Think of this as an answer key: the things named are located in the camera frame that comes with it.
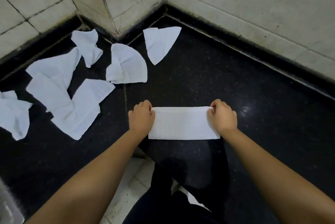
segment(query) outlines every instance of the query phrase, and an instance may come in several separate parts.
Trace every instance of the black speckled floor tile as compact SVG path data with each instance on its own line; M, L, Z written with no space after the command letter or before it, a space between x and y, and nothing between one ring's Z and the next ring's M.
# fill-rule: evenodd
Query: black speckled floor tile
M154 27L179 26L163 18ZM335 102L194 30L183 27L154 66L143 35L131 45L145 58L148 82L126 87L127 108L208 106L217 98L236 110L239 129L335 199ZM230 187L220 140L145 140L141 148L228 223L278 223L234 151L226 145Z
M70 37L44 53L42 58L69 52ZM72 97L86 79L105 80L111 63L111 44L99 39L102 57L90 68L81 58L68 92ZM20 100L33 103L29 110L27 136L15 141L0 128L0 177L17 198L26 218L37 211L72 175L111 146L128 129L124 89L115 90L100 103L101 113L79 141L61 132L50 120L51 113L26 90L31 77L20 70L0 82L0 91L15 90Z

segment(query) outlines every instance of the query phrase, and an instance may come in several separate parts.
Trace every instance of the black pants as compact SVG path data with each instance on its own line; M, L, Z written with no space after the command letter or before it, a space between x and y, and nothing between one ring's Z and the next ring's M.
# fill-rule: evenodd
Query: black pants
M224 223L207 209L192 205L187 196L177 191L171 195L172 178L155 164L151 187L136 202L123 224L142 223Z

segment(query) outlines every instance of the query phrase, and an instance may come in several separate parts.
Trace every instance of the leg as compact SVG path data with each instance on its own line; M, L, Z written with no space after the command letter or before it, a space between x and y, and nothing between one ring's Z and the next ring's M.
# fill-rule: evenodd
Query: leg
M136 202L123 224L149 223L164 215L170 205L172 178L155 164L151 187Z

